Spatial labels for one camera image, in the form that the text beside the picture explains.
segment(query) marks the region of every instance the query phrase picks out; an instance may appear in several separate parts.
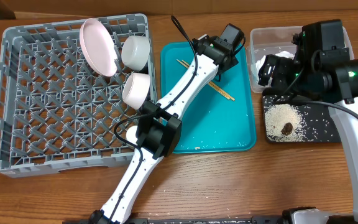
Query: pink plate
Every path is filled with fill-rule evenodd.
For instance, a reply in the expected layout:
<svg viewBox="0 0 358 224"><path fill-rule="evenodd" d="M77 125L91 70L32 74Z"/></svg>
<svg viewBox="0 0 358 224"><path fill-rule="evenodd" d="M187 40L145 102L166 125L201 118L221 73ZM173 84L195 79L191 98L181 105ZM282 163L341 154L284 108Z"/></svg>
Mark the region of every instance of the pink plate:
<svg viewBox="0 0 358 224"><path fill-rule="evenodd" d="M114 63L117 59L114 42L109 32L97 19L87 19L82 24L80 45L86 61L95 72L107 77L117 72L117 66Z"/></svg>

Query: plastic crate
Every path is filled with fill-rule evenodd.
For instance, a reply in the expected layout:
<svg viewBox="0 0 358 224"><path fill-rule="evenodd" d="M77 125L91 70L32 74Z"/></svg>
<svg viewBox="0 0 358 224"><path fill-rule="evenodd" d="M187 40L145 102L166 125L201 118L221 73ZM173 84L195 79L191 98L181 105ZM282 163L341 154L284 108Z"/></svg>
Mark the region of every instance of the plastic crate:
<svg viewBox="0 0 358 224"><path fill-rule="evenodd" d="M121 62L130 35L149 38L143 14L98 18L110 32L117 73L99 76L86 63L79 34L83 20L10 27L0 56L0 173L25 177L65 169L128 164L133 150L112 128L138 113L122 101L132 70ZM152 47L149 100L156 102ZM125 134L131 124L120 126Z"/></svg>

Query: wood grain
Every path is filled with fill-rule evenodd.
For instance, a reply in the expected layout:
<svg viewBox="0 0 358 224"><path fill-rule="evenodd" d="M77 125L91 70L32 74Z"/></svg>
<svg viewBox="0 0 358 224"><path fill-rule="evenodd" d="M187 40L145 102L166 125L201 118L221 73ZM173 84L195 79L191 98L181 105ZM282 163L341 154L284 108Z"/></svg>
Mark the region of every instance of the wood grain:
<svg viewBox="0 0 358 224"><path fill-rule="evenodd" d="M358 11L315 11L178 16L189 37L219 35L229 22L247 34L257 27L302 26L341 18L358 58ZM62 21L0 21L10 26ZM185 41L169 16L150 16L157 86L160 53ZM172 155L153 171L139 194L138 217L225 218L280 214L296 206L352 211L352 189L340 144L268 144L261 95L252 94L258 141L247 152ZM0 174L0 223L61 223L88 218L112 194L126 167L94 167L56 175L10 179Z"/></svg>

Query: clear plastic container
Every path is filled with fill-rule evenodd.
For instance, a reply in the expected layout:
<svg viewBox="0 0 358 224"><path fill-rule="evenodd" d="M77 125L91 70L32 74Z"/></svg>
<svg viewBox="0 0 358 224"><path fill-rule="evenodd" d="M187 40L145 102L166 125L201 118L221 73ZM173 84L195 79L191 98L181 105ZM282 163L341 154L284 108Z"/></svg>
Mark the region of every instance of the clear plastic container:
<svg viewBox="0 0 358 224"><path fill-rule="evenodd" d="M293 34L300 33L301 26L293 27L269 27L256 28L251 31L250 42L247 47L247 66L251 90L254 93L262 93L266 86L258 85L258 71L256 62L268 54L277 54L282 51L295 55L296 45L291 43ZM354 59L352 45L343 27L345 46L349 48L351 59Z"/></svg>

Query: green light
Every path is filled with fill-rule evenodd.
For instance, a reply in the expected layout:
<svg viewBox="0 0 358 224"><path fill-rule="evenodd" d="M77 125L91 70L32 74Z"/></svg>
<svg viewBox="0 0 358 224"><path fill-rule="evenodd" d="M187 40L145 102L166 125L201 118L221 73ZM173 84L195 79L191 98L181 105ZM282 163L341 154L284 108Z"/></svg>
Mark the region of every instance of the green light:
<svg viewBox="0 0 358 224"><path fill-rule="evenodd" d="M348 72L348 74L349 74L349 77L353 77L353 76L357 75L356 72Z"/></svg>

